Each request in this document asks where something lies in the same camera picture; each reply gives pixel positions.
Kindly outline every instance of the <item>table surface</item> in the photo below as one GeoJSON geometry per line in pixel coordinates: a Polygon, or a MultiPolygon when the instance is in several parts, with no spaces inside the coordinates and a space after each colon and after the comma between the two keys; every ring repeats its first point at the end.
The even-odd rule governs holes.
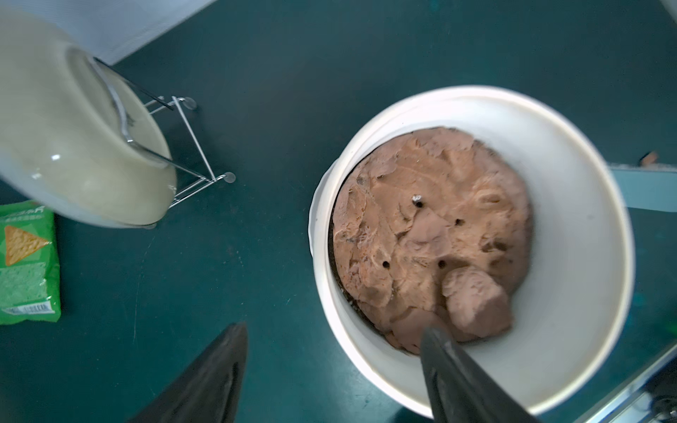
{"type": "MultiPolygon", "coordinates": [[[[324,171],[364,123],[409,95],[514,89],[570,118],[610,162],[650,150],[677,162],[677,25],[655,0],[219,0],[118,68],[195,98],[189,119],[206,154],[238,180],[153,230],[58,219],[63,316],[0,327],[0,420],[130,418],[224,327],[246,321],[239,422],[423,421],[334,339],[306,232],[324,171]]],[[[176,144],[188,142],[178,119],[165,127],[189,152],[176,144]]],[[[0,201],[21,199],[0,188],[0,201]]],[[[545,422],[572,421],[675,338],[677,216],[630,216],[637,278],[623,334],[545,422]]]]}

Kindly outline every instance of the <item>green snack bag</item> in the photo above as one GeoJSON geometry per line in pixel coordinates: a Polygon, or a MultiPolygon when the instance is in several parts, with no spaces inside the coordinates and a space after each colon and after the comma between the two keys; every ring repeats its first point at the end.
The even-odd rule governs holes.
{"type": "Polygon", "coordinates": [[[0,325],[59,317],[54,213],[34,201],[0,206],[0,325]]]}

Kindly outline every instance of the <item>white ceramic dish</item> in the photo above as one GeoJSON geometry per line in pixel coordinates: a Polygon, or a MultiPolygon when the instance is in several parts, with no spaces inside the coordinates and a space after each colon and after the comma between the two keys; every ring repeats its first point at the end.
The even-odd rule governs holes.
{"type": "MultiPolygon", "coordinates": [[[[61,215],[107,227],[165,215],[174,168],[127,145],[88,55],[55,26],[0,8],[0,176],[61,215]]],[[[104,70],[125,106],[134,140],[169,157],[139,98],[104,70]]]]}
{"type": "Polygon", "coordinates": [[[330,327],[362,374],[405,407],[432,416],[418,357],[395,350],[348,305],[332,275],[328,226],[345,177],[375,147],[436,126],[472,133],[524,178],[534,210],[531,268],[512,300],[514,328],[466,347],[533,414],[592,377],[625,322],[634,283],[630,220],[606,164],[571,122],[524,95],[451,87],[381,112],[322,177],[310,209],[315,280],[330,327]]]}

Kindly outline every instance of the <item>bowl rim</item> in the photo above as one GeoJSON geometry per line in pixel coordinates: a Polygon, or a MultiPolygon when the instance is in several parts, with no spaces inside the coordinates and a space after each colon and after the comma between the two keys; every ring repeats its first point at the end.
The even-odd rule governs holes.
{"type": "Polygon", "coordinates": [[[634,288],[635,269],[634,238],[632,235],[628,209],[625,206],[620,189],[611,175],[606,162],[592,145],[590,140],[573,123],[546,104],[508,89],[482,85],[461,85],[434,89],[432,91],[426,91],[407,97],[389,106],[369,120],[369,122],[353,136],[339,158],[336,159],[334,164],[332,164],[324,174],[313,196],[313,204],[310,208],[308,235],[310,237],[311,254],[313,256],[313,272],[315,274],[315,282],[318,287],[320,302],[322,303],[324,315],[334,336],[358,370],[371,383],[376,385],[392,399],[396,400],[396,402],[418,414],[432,418],[433,414],[429,403],[417,401],[390,385],[390,383],[388,383],[386,379],[368,363],[341,323],[330,291],[330,284],[333,281],[333,276],[328,256],[328,225],[334,202],[336,201],[336,197],[343,184],[343,179],[340,178],[342,170],[347,167],[348,162],[357,153],[365,138],[371,136],[371,134],[385,123],[389,122],[393,117],[406,110],[415,108],[417,105],[431,101],[439,101],[441,99],[456,99],[460,97],[480,97],[484,99],[511,102],[516,106],[526,108],[535,114],[539,114],[542,118],[545,118],[560,127],[572,141],[573,147],[578,148],[580,152],[583,153],[597,172],[603,186],[609,193],[611,203],[616,212],[614,220],[618,226],[624,245],[624,269],[621,300],[616,310],[611,330],[609,330],[602,347],[596,352],[595,356],[589,361],[588,365],[580,374],[567,385],[559,389],[556,394],[527,408],[527,411],[531,414],[540,414],[563,403],[583,387],[583,385],[597,372],[599,367],[613,350],[613,347],[621,334],[630,308],[630,300],[634,288]],[[319,217],[323,217],[322,221],[325,222],[325,224],[318,225],[321,220],[319,217]]]}

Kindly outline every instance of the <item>wire stand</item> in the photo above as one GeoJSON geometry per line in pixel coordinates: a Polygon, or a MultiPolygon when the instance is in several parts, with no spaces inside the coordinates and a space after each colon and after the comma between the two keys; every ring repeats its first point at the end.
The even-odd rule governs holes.
{"type": "Polygon", "coordinates": [[[116,108],[116,111],[118,113],[118,118],[120,121],[120,132],[123,134],[123,137],[125,138],[125,141],[127,143],[134,147],[137,150],[140,150],[141,152],[151,155],[154,158],[157,158],[167,164],[170,164],[171,166],[174,166],[176,169],[179,169],[180,171],[189,173],[195,177],[197,177],[197,180],[193,181],[190,183],[187,187],[183,188],[181,191],[177,192],[174,195],[174,201],[170,204],[169,208],[174,207],[175,205],[179,204],[180,202],[194,196],[198,192],[204,190],[208,186],[224,180],[228,183],[233,183],[235,182],[235,174],[232,172],[226,172],[222,175],[216,176],[214,174],[214,171],[212,171],[211,165],[209,164],[209,161],[207,160],[207,157],[204,155],[204,152],[202,151],[202,146],[200,145],[200,142],[198,141],[198,138],[195,136],[195,132],[193,132],[193,128],[190,126],[190,123],[188,122],[188,119],[185,117],[185,113],[183,112],[183,108],[181,107],[181,104],[185,106],[188,110],[195,110],[198,108],[198,104],[195,102],[190,97],[175,97],[172,95],[172,101],[169,103],[165,102],[165,98],[163,96],[155,96],[152,94],[150,91],[147,89],[139,86],[136,83],[131,82],[128,78],[125,76],[121,75],[120,72],[116,71],[115,69],[111,68],[109,65],[107,65],[105,62],[101,61],[98,58],[91,58],[89,61],[91,67],[94,69],[94,72],[97,74],[99,79],[104,83],[106,86],[106,89],[108,90],[108,93],[110,94],[110,97],[113,101],[113,104],[116,108]],[[144,106],[146,108],[154,108],[153,110],[148,110],[148,113],[152,116],[153,114],[156,114],[157,112],[160,112],[161,110],[176,110],[179,112],[179,115],[181,116],[181,120],[183,121],[186,129],[188,130],[188,133],[190,134],[190,137],[193,139],[193,142],[195,143],[195,148],[198,150],[200,153],[200,157],[202,158],[202,162],[204,163],[204,166],[206,167],[207,171],[209,172],[209,176],[202,175],[199,172],[194,171],[191,168],[188,168],[182,164],[179,164],[178,162],[175,162],[174,160],[164,157],[161,154],[158,154],[143,145],[139,144],[136,142],[132,136],[129,134],[129,129],[127,126],[127,112],[125,111],[125,107],[122,104],[122,101],[120,100],[120,97],[118,93],[115,91],[115,88],[112,86],[106,75],[104,74],[103,70],[101,69],[101,66],[109,69],[119,77],[121,77],[124,82],[126,82],[130,87],[136,88],[138,91],[141,91],[142,93],[146,94],[148,97],[151,97],[152,100],[149,101],[148,103],[145,103],[144,106]]]}

